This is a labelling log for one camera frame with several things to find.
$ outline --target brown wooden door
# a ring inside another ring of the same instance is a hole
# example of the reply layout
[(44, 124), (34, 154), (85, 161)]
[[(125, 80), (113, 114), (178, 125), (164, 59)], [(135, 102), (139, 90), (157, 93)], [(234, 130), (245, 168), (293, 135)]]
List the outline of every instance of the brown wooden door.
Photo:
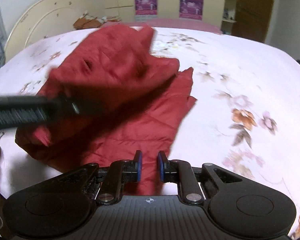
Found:
[(232, 35), (264, 42), (268, 31), (273, 0), (238, 0)]

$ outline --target red jacket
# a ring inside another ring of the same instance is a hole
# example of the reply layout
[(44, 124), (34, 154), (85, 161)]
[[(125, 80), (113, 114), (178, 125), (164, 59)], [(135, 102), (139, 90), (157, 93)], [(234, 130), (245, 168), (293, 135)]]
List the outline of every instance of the red jacket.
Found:
[(16, 143), (33, 158), (66, 172), (97, 162), (101, 167), (143, 152), (141, 182), (127, 194), (158, 194), (156, 157), (168, 155), (180, 122), (195, 103), (190, 68), (149, 54), (154, 30), (116, 25), (91, 33), (50, 72), (39, 95), (60, 93), (101, 100), (101, 118), (77, 117), (36, 129), (18, 129)]

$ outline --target beige round board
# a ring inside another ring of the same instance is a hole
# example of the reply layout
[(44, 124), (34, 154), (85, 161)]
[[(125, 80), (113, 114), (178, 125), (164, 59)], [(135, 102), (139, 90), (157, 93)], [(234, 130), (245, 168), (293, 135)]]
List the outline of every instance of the beige round board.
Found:
[(13, 27), (5, 46), (6, 62), (29, 45), (73, 31), (74, 22), (87, 11), (83, 0), (41, 0)]

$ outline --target pink poster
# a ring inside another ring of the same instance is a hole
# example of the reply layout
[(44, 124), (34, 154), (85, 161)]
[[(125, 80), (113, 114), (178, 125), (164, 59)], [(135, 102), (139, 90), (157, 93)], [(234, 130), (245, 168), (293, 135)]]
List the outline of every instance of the pink poster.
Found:
[(203, 0), (180, 0), (179, 17), (202, 20)]
[(157, 15), (157, 0), (135, 0), (136, 15)]

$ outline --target white tablecloth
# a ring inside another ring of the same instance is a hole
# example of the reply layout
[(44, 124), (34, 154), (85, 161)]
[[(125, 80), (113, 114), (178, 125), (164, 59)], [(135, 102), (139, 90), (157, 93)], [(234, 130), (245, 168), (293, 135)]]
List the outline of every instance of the white tablecloth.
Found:
[[(152, 53), (194, 68), (197, 103), (183, 120), (170, 159), (214, 163), (289, 196), (297, 207), (290, 236), (300, 237), (300, 65), (270, 46), (233, 36), (156, 28)], [(49, 70), (94, 30), (41, 40), (0, 69), (0, 95), (36, 94)], [(59, 174), (0, 131), (0, 192), (14, 192)], [(163, 194), (175, 194), (167, 184)]]

